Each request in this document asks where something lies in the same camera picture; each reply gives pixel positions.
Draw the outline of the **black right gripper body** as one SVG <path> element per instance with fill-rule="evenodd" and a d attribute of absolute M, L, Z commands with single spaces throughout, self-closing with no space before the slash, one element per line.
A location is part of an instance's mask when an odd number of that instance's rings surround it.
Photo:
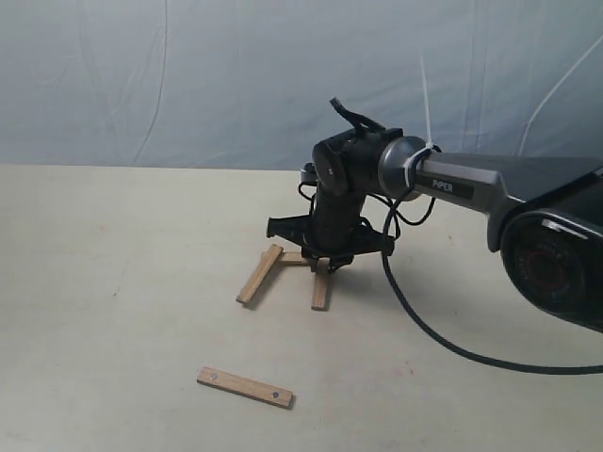
<path fill-rule="evenodd" d="M 300 247 L 301 257 L 312 263 L 350 264 L 358 255 L 394 251 L 394 237 L 365 224 L 362 211 L 367 194 L 351 191 L 335 195 L 318 186 L 309 213 L 269 218 L 267 237 L 280 237 Z"/>

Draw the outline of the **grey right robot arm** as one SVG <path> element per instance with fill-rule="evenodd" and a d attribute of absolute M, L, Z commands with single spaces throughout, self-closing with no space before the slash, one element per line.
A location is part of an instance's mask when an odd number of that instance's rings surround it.
<path fill-rule="evenodd" d="M 583 328 L 602 328 L 602 163 L 583 156 L 443 153 L 400 129 L 349 130 L 318 142 L 302 181 L 310 211 L 272 218 L 268 236 L 333 267 L 391 253 L 394 240 L 362 220 L 368 196 L 420 195 L 482 213 L 487 248 L 500 255 L 533 306 Z"/>

